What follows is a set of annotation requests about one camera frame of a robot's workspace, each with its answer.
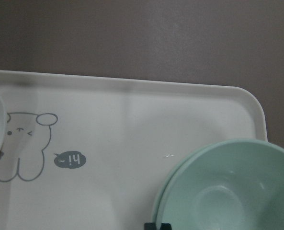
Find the brown table surface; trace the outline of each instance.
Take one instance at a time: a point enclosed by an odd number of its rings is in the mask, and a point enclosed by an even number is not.
[[[0,1],[0,69],[239,86],[284,148],[284,1]]]

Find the tray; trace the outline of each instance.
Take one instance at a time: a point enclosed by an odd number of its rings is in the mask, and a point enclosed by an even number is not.
[[[236,87],[0,70],[0,95],[0,230],[142,230],[189,153],[267,140],[262,107]]]

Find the mint green bowl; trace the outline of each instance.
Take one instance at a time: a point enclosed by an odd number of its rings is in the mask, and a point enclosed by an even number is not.
[[[236,139],[198,150],[168,177],[157,228],[284,230],[284,149]]]

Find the speech bubble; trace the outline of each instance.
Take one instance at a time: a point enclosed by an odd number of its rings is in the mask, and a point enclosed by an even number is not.
[[[60,168],[76,169],[86,162],[86,157],[78,151],[68,151],[56,154],[55,165]]]

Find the cartoon bear face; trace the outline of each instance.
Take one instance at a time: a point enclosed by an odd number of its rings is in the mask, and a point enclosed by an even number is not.
[[[0,181],[18,176],[23,181],[36,179],[45,164],[44,150],[51,140],[55,114],[9,113],[6,137],[0,151]]]

